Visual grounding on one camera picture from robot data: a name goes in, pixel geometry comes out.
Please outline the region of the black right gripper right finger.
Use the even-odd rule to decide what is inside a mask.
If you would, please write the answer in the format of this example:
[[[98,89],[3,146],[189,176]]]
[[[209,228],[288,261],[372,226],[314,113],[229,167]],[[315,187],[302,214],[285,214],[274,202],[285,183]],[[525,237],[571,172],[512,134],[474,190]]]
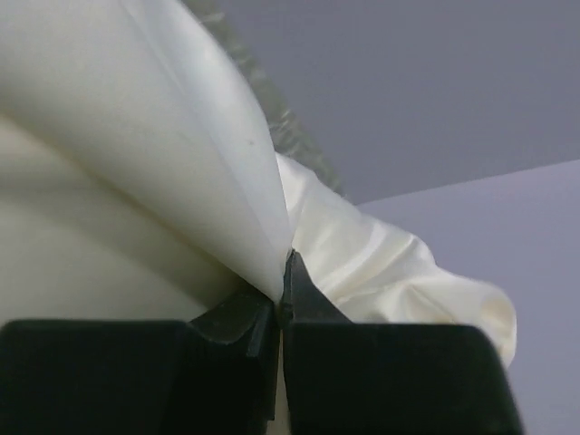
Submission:
[[[291,254],[281,301],[294,434],[521,434],[498,353],[477,327],[349,320]]]

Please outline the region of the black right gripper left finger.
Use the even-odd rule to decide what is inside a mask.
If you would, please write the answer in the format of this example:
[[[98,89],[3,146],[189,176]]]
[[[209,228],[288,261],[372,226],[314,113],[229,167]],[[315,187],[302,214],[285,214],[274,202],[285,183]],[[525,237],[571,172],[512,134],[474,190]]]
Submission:
[[[271,301],[189,321],[26,319],[1,330],[4,434],[262,434],[276,399]]]

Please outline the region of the cream pillowcase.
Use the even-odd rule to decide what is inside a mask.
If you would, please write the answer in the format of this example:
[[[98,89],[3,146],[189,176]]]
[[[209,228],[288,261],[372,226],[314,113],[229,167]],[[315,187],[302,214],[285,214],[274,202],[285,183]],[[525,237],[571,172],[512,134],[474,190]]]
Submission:
[[[180,319],[300,253],[349,319],[472,324],[504,364],[499,288],[440,268],[275,151],[255,94],[179,1],[1,4],[1,319]]]

